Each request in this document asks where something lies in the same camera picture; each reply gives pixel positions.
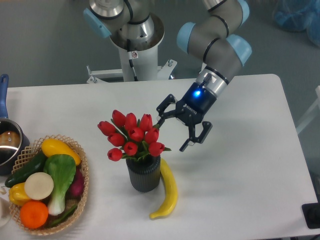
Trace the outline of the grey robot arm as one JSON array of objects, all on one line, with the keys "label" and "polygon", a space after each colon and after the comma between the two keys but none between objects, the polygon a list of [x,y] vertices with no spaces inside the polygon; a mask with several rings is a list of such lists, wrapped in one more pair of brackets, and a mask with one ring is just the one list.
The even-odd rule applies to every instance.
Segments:
[{"label": "grey robot arm", "polygon": [[[188,127],[181,146],[203,143],[212,128],[204,116],[252,54],[250,44],[235,35],[248,18],[244,0],[206,0],[209,18],[201,24],[185,23],[176,43],[205,67],[184,96],[169,95],[157,107],[158,123],[176,118]],[[110,38],[118,48],[126,82],[151,81],[159,76],[158,46],[164,38],[162,21],[151,12],[146,0],[91,0],[83,17],[101,38]]]}]

